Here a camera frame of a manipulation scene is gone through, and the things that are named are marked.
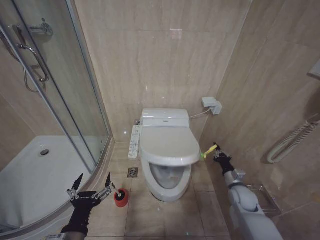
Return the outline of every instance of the white toilet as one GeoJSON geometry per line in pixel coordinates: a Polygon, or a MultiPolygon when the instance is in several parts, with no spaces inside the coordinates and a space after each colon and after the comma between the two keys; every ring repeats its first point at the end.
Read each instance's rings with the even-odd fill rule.
{"type": "Polygon", "coordinates": [[[145,108],[140,124],[140,155],[148,188],[161,201],[176,201],[188,188],[191,165],[200,159],[188,112],[145,108]]]}

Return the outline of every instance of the bidet control panel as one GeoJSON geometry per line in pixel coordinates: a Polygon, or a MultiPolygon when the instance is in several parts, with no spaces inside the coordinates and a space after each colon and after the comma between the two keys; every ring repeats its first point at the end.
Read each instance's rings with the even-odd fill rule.
{"type": "Polygon", "coordinates": [[[132,127],[129,154],[128,154],[128,158],[132,160],[136,159],[138,156],[140,127],[141,125],[133,125],[132,127]]]}

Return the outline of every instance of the power cord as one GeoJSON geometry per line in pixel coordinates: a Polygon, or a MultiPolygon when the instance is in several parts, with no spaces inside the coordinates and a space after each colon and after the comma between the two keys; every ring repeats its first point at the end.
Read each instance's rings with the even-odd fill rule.
{"type": "Polygon", "coordinates": [[[194,118],[194,117],[200,116],[200,115],[202,115],[202,114],[206,114],[206,113],[209,112],[210,110],[211,110],[211,107],[209,107],[209,109],[208,109],[207,111],[204,111],[204,112],[201,112],[201,113],[199,113],[199,114],[190,116],[189,119],[192,119],[192,118],[194,118]]]}

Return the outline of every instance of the bidet seat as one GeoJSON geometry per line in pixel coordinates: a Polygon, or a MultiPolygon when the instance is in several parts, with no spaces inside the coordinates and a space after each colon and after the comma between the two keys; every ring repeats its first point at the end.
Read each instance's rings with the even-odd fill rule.
{"type": "Polygon", "coordinates": [[[143,127],[140,153],[151,164],[183,167],[199,160],[200,147],[189,127],[143,127]]]}

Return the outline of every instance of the grab bar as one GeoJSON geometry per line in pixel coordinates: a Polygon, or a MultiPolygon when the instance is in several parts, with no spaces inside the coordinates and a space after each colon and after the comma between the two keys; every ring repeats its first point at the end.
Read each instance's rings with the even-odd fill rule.
{"type": "Polygon", "coordinates": [[[37,60],[40,68],[42,69],[43,73],[44,73],[44,78],[40,77],[39,81],[41,83],[47,82],[49,80],[49,75],[47,74],[47,72],[45,71],[45,66],[42,64],[41,60],[39,59],[37,53],[35,50],[33,50],[31,47],[27,46],[27,45],[22,45],[22,44],[17,44],[16,45],[18,48],[23,49],[23,50],[29,50],[35,57],[35,59],[37,60]]]}

